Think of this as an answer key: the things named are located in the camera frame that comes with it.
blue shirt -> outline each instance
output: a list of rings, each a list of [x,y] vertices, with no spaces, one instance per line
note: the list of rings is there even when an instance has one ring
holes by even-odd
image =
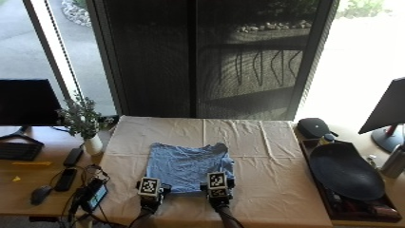
[[[221,142],[201,148],[154,142],[150,145],[146,177],[171,185],[171,193],[197,192],[199,183],[207,181],[207,173],[223,172],[227,179],[234,178],[233,163],[227,147]]]

wooden desk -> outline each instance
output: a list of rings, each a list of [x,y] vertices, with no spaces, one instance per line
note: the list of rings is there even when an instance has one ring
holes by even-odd
[[[17,127],[0,127],[0,135],[13,133]],[[30,217],[59,217],[62,210],[75,188],[81,185],[79,175],[77,176],[70,190],[66,192],[51,191],[41,205],[30,204],[31,191],[49,184],[50,179],[63,170],[63,159],[71,148],[79,146],[82,140],[67,135],[66,132],[51,129],[47,126],[29,128],[26,135],[43,143],[35,162],[51,162],[46,165],[14,165],[13,161],[0,160],[0,216],[30,216]],[[90,157],[83,154],[77,165],[85,167],[98,163],[102,156]]]
[[[109,222],[127,225],[139,213],[135,183],[151,143],[225,143],[235,162],[230,211],[245,228],[331,227],[290,122],[127,116],[119,118],[99,162],[110,176],[99,204]],[[98,209],[94,215],[103,218]],[[145,227],[221,228],[222,223],[203,194],[167,194]]]
[[[363,158],[366,158],[367,155],[374,155],[376,157],[374,159],[376,166],[382,166],[384,160],[388,157],[388,154],[382,149],[379,149],[375,143],[371,141],[370,132],[359,135],[356,133],[358,129],[352,129],[348,126],[340,126],[334,124],[328,124],[328,128],[339,134],[339,136],[336,137],[339,141],[352,143],[356,151],[359,152]],[[295,129],[294,133],[298,140],[304,139]],[[386,178],[383,175],[382,178],[384,181],[386,194],[391,200],[395,209],[398,210],[398,213],[405,218],[405,174],[402,173],[395,180]],[[352,220],[331,220],[331,223],[332,225],[339,226],[405,227],[405,219],[395,223]]]

monitor stand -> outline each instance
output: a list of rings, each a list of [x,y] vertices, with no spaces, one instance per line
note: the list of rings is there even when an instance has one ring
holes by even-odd
[[[396,145],[403,144],[403,125],[396,124],[375,129],[370,133],[375,144],[388,153]]]
[[[11,134],[9,135],[5,135],[5,136],[1,136],[0,137],[0,141],[1,140],[6,140],[6,139],[10,139],[10,138],[21,138],[31,143],[35,143],[35,144],[41,144],[42,145],[42,142],[39,141],[35,141],[33,138],[27,137],[26,135],[23,135],[26,129],[27,129],[29,126],[21,126]]]

potted plant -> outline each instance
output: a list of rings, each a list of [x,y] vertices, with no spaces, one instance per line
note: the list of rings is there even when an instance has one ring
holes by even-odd
[[[57,111],[59,116],[58,125],[62,125],[70,136],[79,135],[83,139],[83,150],[91,156],[97,155],[102,149],[102,143],[98,137],[98,131],[113,122],[111,118],[106,118],[99,122],[101,113],[94,111],[95,102],[75,92],[74,101],[66,99],[66,109]]]

